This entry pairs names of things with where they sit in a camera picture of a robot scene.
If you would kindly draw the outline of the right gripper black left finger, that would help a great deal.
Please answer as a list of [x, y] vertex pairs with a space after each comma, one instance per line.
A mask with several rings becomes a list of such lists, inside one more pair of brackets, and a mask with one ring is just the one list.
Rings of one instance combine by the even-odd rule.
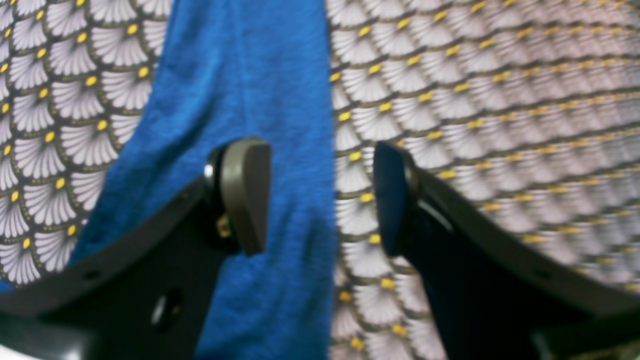
[[135, 230], [1, 296], [3, 360], [190, 360], [227, 257], [266, 249], [272, 147], [215, 148]]

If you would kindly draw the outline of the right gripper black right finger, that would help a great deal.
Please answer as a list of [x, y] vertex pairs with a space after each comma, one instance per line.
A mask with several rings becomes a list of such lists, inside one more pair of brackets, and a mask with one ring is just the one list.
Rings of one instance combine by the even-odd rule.
[[637, 360], [639, 296], [516, 240], [404, 148], [379, 141], [382, 246], [418, 271], [451, 360]]

